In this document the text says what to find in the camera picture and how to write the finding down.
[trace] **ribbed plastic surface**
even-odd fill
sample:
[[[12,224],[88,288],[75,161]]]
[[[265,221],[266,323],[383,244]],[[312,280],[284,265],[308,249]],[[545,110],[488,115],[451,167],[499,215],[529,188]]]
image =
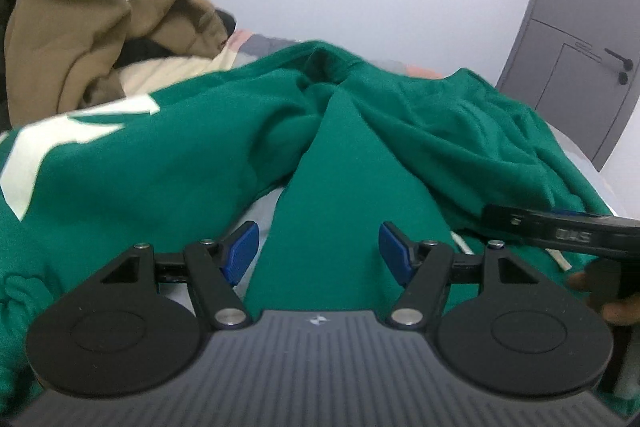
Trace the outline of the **ribbed plastic surface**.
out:
[[[91,401],[47,391],[16,427],[622,427],[590,393],[546,403],[485,394],[417,333],[372,312],[265,312],[217,333],[148,393]]]

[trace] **human hand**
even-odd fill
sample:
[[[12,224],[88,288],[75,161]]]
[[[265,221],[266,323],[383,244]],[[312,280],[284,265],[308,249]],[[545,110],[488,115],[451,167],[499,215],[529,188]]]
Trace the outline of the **human hand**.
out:
[[[591,290],[585,272],[577,272],[566,280],[567,286],[579,292]],[[587,305],[593,308],[590,300]],[[608,323],[617,326],[631,326],[640,324],[640,293],[634,293],[630,297],[605,304],[601,310],[596,310]]]

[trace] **green sweatshirt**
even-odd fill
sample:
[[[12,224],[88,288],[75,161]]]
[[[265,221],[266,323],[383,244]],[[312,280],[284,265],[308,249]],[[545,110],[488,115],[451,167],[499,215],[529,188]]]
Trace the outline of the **green sweatshirt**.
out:
[[[32,124],[3,137],[0,162],[4,412],[37,392],[24,338],[54,300],[133,243],[220,235],[279,184],[254,315],[387,312],[401,288],[378,253],[382,221],[453,245],[451,230],[486,232],[490,202],[608,213],[546,124],[471,71],[412,79],[322,42]],[[543,250],[516,251],[561,281]],[[473,291],[454,287],[449,306]]]

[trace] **door handle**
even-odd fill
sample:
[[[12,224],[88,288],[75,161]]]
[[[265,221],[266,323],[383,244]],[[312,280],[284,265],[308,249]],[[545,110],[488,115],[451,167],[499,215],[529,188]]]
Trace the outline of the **door handle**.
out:
[[[625,68],[625,71],[631,71],[634,68],[634,62],[630,58],[625,58],[622,55],[618,55],[616,52],[612,52],[608,48],[604,48],[604,51],[607,52],[612,57],[617,58],[622,62],[622,67]]]

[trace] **metal pivot screw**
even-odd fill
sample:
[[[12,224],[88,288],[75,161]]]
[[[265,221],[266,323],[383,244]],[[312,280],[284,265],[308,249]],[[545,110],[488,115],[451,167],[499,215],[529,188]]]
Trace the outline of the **metal pivot screw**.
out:
[[[414,267],[418,267],[420,266],[420,264],[422,264],[422,262],[427,258],[428,254],[431,251],[431,248],[437,247],[438,242],[434,241],[433,239],[428,239],[426,241],[420,241],[420,243],[418,243],[418,248],[417,248],[417,259],[416,259],[416,263],[414,263]]]
[[[500,250],[500,248],[504,248],[504,241],[500,239],[492,239],[486,244],[492,250]]]
[[[424,316],[412,308],[400,308],[391,313],[391,320],[402,326],[414,326],[418,324]]]
[[[222,308],[214,318],[220,325],[237,326],[246,320],[246,313],[238,308]]]

